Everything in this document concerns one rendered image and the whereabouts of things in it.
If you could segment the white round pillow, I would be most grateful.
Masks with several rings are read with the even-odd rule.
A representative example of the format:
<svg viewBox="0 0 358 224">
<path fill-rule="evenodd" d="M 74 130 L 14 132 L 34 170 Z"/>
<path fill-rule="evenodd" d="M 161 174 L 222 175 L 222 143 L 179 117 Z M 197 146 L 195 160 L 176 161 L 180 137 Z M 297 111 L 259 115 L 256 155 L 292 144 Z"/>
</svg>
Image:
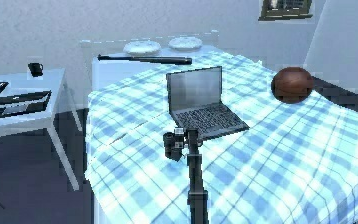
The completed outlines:
<svg viewBox="0 0 358 224">
<path fill-rule="evenodd" d="M 158 42 L 144 40 L 144 41 L 132 41 L 127 43 L 123 51 L 129 55 L 146 55 L 155 54 L 159 52 L 161 45 Z"/>
<path fill-rule="evenodd" d="M 179 51 L 200 49 L 202 45 L 202 40 L 197 37 L 176 37 L 169 41 L 169 47 Z"/>
</svg>

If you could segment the flat black laptop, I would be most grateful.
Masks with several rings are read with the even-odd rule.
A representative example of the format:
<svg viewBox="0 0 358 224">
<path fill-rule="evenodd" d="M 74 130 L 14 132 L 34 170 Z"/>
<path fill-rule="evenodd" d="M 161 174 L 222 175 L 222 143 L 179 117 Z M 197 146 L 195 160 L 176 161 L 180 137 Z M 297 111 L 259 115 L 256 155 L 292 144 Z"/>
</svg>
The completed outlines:
<svg viewBox="0 0 358 224">
<path fill-rule="evenodd" d="M 51 91 L 0 97 L 0 118 L 45 111 Z"/>
</svg>

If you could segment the black laptop with large keyboard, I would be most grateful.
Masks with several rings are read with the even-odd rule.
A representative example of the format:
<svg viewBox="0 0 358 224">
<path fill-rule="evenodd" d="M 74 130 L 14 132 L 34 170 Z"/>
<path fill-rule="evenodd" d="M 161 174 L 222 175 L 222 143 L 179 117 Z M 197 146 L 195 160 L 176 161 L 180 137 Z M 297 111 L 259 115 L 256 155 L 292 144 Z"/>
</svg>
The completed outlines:
<svg viewBox="0 0 358 224">
<path fill-rule="evenodd" d="M 197 129 L 203 141 L 249 129 L 221 100 L 221 66 L 168 73 L 166 80 L 169 113 L 178 127 Z"/>
</svg>

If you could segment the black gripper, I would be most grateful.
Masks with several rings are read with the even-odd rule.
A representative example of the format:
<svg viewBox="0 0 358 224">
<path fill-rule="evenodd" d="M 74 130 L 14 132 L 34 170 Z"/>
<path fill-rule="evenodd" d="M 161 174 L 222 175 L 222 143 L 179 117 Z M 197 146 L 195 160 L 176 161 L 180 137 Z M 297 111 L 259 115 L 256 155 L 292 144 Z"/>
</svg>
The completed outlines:
<svg viewBox="0 0 358 224">
<path fill-rule="evenodd" d="M 129 126 L 122 127 L 119 132 L 116 132 L 111 138 L 108 139 L 108 144 L 113 144 L 114 142 L 122 139 L 127 134 L 134 132 L 137 128 L 144 124 L 146 124 L 146 121 L 140 124 L 130 124 Z M 167 132 L 163 135 L 163 143 L 165 157 L 178 162 L 183 156 L 182 150 L 184 148 L 184 135 Z"/>
</svg>

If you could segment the black baseball bat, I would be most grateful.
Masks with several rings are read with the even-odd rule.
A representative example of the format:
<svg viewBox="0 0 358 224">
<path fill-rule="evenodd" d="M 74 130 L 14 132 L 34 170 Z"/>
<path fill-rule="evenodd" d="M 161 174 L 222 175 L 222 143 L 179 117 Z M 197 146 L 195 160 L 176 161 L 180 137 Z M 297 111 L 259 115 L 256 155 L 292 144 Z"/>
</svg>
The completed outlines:
<svg viewBox="0 0 358 224">
<path fill-rule="evenodd" d="M 126 60 L 126 61 L 137 61 L 137 62 L 147 62 L 147 63 L 158 63 L 158 64 L 174 64 L 174 65 L 191 65 L 192 58 L 188 57 L 113 57 L 108 55 L 98 55 L 98 61 L 102 60 Z"/>
</svg>

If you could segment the bed with blue checked cover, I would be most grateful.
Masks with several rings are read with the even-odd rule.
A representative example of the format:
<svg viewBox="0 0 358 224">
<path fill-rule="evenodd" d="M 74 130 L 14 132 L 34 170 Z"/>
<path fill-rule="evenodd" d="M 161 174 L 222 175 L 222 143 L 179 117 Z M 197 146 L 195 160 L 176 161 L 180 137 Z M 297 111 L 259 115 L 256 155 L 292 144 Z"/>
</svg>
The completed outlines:
<svg viewBox="0 0 358 224">
<path fill-rule="evenodd" d="M 206 141 L 201 149 L 210 224 L 353 224 L 358 222 L 358 113 L 330 102 L 322 90 L 287 105 L 271 94 L 272 72 L 220 49 L 216 32 L 201 37 L 195 67 L 223 69 L 222 99 L 249 129 Z M 122 127 L 171 131 L 168 67 L 124 60 L 122 41 L 83 41 L 92 78 L 86 123 L 85 176 L 95 199 L 95 224 L 122 224 L 107 174 Z"/>
</svg>

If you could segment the white table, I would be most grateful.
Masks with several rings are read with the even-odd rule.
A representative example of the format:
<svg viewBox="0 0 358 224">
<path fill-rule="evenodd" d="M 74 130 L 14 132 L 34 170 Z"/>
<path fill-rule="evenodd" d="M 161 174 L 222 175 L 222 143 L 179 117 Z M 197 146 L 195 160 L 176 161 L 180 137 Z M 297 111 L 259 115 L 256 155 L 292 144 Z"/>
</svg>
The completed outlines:
<svg viewBox="0 0 358 224">
<path fill-rule="evenodd" d="M 55 115 L 58 113 L 60 105 L 60 98 L 66 95 L 68 99 L 67 105 L 70 107 L 77 129 L 83 131 L 75 102 L 67 85 L 65 69 L 44 70 L 43 75 L 37 78 L 33 78 L 29 72 L 0 75 L 0 81 L 7 81 L 9 83 L 6 89 L 1 93 L 2 96 L 42 90 L 51 91 L 51 97 L 49 98 L 49 103 L 45 111 L 1 118 L 0 137 L 46 129 L 67 174 L 68 180 L 73 190 L 77 191 L 80 188 L 77 177 L 54 125 Z"/>
</svg>

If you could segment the black mug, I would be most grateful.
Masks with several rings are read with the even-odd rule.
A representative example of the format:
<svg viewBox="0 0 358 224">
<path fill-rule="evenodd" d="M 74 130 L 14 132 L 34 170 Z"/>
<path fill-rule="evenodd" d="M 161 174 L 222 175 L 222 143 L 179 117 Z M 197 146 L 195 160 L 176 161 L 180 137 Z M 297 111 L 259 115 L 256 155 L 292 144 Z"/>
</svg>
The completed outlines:
<svg viewBox="0 0 358 224">
<path fill-rule="evenodd" d="M 43 75 L 43 65 L 41 63 L 29 63 L 28 69 L 33 77 L 40 77 Z"/>
</svg>

